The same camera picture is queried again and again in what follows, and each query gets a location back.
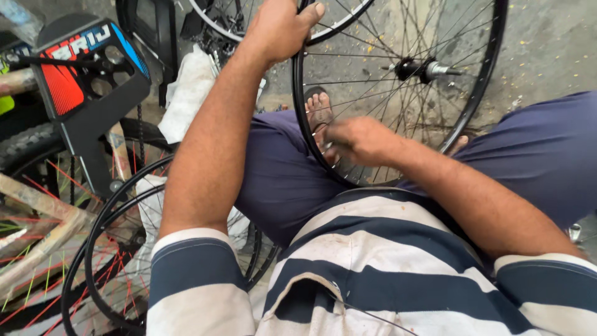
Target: person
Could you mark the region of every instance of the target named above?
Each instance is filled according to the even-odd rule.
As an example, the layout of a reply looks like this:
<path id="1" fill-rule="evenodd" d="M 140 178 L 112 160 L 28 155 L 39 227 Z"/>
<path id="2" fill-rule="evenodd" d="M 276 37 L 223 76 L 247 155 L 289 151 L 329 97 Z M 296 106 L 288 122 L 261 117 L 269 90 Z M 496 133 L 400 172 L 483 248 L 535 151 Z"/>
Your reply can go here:
<path id="1" fill-rule="evenodd" d="M 410 181 L 347 190 L 291 111 L 253 117 L 265 71 L 324 12 L 265 0 L 193 120 L 167 181 L 147 334 L 594 334 L 597 267 L 561 229 L 597 199 L 597 95 L 515 111 L 453 158 L 372 118 L 331 123 L 336 151 Z M 227 236 L 234 204 L 284 248 L 257 327 Z"/>

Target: navy shorts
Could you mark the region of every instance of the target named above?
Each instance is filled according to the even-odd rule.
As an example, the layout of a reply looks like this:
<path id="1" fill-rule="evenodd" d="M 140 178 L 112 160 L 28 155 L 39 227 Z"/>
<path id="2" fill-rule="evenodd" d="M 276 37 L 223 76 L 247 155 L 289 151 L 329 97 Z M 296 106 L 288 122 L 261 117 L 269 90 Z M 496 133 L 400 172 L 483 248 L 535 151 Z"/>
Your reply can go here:
<path id="1" fill-rule="evenodd" d="M 324 203 L 346 190 L 326 175 L 298 126 L 294 111 L 253 118 L 235 204 L 281 246 L 288 246 Z M 566 229 L 597 207 L 597 92 L 511 112 L 454 158 L 530 201 Z M 408 181 L 397 187 L 424 194 Z"/>

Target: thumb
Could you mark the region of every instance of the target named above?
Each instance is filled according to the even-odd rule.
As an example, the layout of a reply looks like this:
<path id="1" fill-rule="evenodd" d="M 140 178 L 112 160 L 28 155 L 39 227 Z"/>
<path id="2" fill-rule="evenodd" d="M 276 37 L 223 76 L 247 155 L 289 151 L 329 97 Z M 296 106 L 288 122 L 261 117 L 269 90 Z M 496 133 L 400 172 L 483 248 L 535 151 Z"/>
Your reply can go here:
<path id="1" fill-rule="evenodd" d="M 334 120 L 324 128 L 323 137 L 326 142 L 333 142 L 334 144 L 343 144 L 350 146 L 348 139 L 348 128 L 345 120 Z"/>
<path id="2" fill-rule="evenodd" d="M 298 15 L 298 19 L 310 29 L 321 20 L 324 14 L 325 6 L 320 2 L 316 2 L 305 7 L 305 9 Z"/>

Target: wheel hub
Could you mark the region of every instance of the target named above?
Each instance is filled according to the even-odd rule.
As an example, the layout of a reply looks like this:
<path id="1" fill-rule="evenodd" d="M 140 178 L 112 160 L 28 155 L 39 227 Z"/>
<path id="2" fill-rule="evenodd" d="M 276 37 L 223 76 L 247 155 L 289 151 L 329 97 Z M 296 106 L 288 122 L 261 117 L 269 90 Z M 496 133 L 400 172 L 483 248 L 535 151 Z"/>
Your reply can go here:
<path id="1" fill-rule="evenodd" d="M 393 70 L 401 81 L 406 81 L 412 77 L 419 77 L 423 84 L 429 84 L 443 75 L 461 76 L 464 74 L 462 70 L 440 64 L 434 57 L 430 57 L 424 62 L 413 59 L 412 57 L 406 57 Z"/>

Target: shirt sleeve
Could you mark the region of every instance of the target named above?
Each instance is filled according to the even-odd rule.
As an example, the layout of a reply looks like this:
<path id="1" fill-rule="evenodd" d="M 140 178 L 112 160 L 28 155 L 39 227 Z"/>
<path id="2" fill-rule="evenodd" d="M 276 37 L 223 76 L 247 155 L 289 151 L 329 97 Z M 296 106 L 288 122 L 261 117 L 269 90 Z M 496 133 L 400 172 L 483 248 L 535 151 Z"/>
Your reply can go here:
<path id="1" fill-rule="evenodd" d="M 575 256 L 508 255 L 496 260 L 500 290 L 535 328 L 557 335 L 597 330 L 597 266 Z"/>
<path id="2" fill-rule="evenodd" d="M 193 228 L 152 251 L 147 335 L 254 335 L 249 296 L 227 235 Z"/>

